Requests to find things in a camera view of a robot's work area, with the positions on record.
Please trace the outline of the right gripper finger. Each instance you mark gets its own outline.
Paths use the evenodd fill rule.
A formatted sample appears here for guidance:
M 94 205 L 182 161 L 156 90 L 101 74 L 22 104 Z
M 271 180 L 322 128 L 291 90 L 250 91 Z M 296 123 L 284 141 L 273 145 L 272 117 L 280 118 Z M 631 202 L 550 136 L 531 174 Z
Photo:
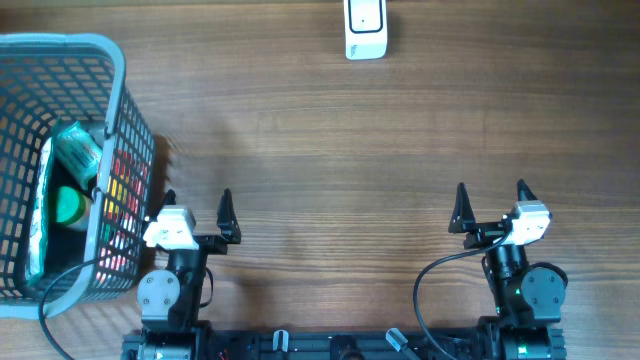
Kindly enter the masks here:
M 476 229 L 476 219 L 470 205 L 469 196 L 464 183 L 459 183 L 456 188 L 456 199 L 448 226 L 448 232 L 468 233 Z
M 538 198 L 531 191 L 531 189 L 529 188 L 529 186 L 527 185 L 524 179 L 520 179 L 517 181 L 516 191 L 517 191 L 518 201 L 537 201 L 538 200 Z

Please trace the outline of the red chili sauce bottle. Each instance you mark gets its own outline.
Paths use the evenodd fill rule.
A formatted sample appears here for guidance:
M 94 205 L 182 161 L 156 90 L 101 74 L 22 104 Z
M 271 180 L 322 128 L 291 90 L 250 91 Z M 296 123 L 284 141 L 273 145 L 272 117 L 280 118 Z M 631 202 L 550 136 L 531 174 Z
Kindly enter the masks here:
M 133 257 L 141 252 L 144 242 L 137 232 L 141 229 L 141 200 L 146 190 L 142 183 L 148 175 L 148 165 L 125 150 L 117 150 L 111 162 L 107 181 L 103 216 L 99 228 L 95 275 L 97 284 L 106 287 L 134 268 Z

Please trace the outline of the white jar green lid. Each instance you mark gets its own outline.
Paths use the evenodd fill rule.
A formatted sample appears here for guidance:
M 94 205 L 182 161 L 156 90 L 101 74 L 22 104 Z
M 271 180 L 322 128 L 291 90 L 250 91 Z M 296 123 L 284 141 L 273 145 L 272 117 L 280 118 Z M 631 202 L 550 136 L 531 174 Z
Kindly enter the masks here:
M 92 201 L 69 186 L 61 186 L 54 195 L 53 222 L 70 230 L 88 229 Z

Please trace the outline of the teal wet wipes pack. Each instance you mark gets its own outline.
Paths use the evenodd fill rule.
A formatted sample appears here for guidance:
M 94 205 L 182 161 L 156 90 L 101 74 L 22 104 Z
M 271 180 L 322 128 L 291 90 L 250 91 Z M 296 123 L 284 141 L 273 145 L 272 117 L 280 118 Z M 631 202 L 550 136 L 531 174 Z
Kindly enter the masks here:
M 61 128 L 54 145 L 56 159 L 83 191 L 90 192 L 97 183 L 102 148 L 79 121 Z

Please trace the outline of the green 3M gloves package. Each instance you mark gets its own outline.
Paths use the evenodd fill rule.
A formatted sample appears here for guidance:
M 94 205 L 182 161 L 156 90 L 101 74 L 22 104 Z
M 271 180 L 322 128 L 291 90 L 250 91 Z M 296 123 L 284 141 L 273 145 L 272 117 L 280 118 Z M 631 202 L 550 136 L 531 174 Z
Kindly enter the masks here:
M 56 139 L 61 128 L 58 117 L 50 136 L 41 145 L 36 172 L 35 196 L 29 231 L 28 258 L 25 265 L 25 280 L 34 287 L 45 272 L 49 227 L 49 188 L 56 156 Z

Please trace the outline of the white barcode scanner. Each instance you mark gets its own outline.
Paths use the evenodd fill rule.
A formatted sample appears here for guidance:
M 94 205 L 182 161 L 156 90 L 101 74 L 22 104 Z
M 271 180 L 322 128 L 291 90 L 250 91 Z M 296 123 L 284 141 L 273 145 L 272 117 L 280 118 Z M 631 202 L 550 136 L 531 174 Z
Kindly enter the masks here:
M 388 45 L 386 0 L 344 0 L 345 56 L 351 61 L 385 56 Z

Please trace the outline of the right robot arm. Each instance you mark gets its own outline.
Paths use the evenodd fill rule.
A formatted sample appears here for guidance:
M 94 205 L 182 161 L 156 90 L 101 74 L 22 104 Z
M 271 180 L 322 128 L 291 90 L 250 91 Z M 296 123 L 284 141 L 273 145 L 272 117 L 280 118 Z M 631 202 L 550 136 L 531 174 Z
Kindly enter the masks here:
M 567 274 L 548 262 L 531 264 L 526 247 L 544 238 L 552 213 L 524 180 L 517 201 L 495 222 L 476 221 L 468 193 L 460 183 L 448 231 L 463 233 L 466 250 L 484 254 L 483 271 L 496 306 L 474 329 L 472 359 L 565 359 L 561 321 Z

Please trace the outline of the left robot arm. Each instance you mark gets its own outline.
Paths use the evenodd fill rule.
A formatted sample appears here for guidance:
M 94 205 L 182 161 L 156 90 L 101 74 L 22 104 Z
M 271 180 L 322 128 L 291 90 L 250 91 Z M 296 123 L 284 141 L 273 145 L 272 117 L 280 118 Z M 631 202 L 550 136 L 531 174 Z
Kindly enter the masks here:
M 211 322 L 199 311 L 211 301 L 202 299 L 203 285 L 212 280 L 207 266 L 211 255 L 225 255 L 241 242 L 232 192 L 222 193 L 214 235 L 197 235 L 192 211 L 176 203 L 176 193 L 165 193 L 157 212 L 146 218 L 146 245 L 167 253 L 165 268 L 147 273 L 137 288 L 142 329 L 123 339 L 123 359 L 215 359 L 210 350 Z

